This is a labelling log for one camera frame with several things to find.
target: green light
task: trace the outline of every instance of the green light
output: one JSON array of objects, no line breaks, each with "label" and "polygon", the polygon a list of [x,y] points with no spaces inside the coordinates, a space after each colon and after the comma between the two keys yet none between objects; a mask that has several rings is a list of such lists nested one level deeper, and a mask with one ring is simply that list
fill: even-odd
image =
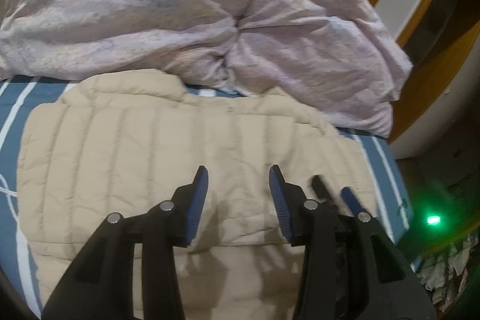
[{"label": "green light", "polygon": [[435,226],[440,223],[440,216],[430,216],[427,218],[429,226]]}]

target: beige fabric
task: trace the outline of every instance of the beige fabric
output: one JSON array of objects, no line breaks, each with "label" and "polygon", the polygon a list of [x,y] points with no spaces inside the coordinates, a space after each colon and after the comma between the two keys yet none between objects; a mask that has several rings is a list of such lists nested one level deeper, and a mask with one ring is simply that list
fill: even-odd
[{"label": "beige fabric", "polygon": [[272,164],[311,198],[308,182],[321,174],[334,192],[351,186],[375,209],[359,145],[281,90],[198,97],[158,70],[93,76],[34,109],[23,133],[20,224],[38,265],[42,301],[109,212],[146,212],[190,183],[200,164],[210,180],[198,235],[191,248],[176,252],[191,319],[291,314],[302,248],[284,244],[279,233],[268,190]]}]

